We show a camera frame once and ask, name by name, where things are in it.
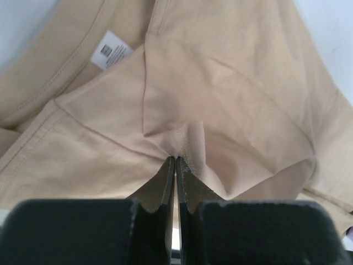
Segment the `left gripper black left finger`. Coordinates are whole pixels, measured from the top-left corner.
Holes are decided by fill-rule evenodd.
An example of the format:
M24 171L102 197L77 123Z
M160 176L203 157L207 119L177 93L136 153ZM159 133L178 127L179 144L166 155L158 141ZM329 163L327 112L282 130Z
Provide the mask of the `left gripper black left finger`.
M2 264L169 264L175 159L126 199L32 199L1 227Z

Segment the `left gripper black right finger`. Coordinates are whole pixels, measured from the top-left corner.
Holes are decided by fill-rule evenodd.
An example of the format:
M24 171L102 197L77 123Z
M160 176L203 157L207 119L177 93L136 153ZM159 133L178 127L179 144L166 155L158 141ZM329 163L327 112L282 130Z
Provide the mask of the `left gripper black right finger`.
M176 160L182 264L349 264L329 214L306 200L226 201Z

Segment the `beige t shirt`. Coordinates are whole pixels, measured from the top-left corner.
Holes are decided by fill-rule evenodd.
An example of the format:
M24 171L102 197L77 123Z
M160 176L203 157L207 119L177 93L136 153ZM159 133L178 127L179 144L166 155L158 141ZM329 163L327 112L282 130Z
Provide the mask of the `beige t shirt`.
M352 106L292 1L61 1L1 73L1 208L126 198L169 157L352 227Z

